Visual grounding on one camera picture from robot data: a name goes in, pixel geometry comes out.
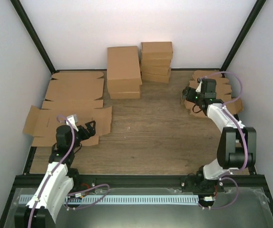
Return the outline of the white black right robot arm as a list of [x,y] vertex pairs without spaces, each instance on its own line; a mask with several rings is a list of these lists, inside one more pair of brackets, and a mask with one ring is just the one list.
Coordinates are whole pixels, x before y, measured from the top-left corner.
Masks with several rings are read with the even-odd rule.
[[187,86],[182,99],[199,107],[221,132],[216,159],[200,167],[193,178],[200,191],[209,191],[223,176],[234,170],[244,170],[255,165],[256,130],[238,121],[227,109],[226,103],[217,98],[216,80],[201,78],[197,88]]

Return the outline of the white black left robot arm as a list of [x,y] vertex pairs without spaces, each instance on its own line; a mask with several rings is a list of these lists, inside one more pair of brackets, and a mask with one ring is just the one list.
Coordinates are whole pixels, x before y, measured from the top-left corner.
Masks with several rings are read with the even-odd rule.
[[96,134],[96,122],[76,125],[74,116],[56,129],[47,171],[31,200],[14,214],[16,228],[54,228],[65,197],[81,188],[77,169],[71,167],[74,150]]

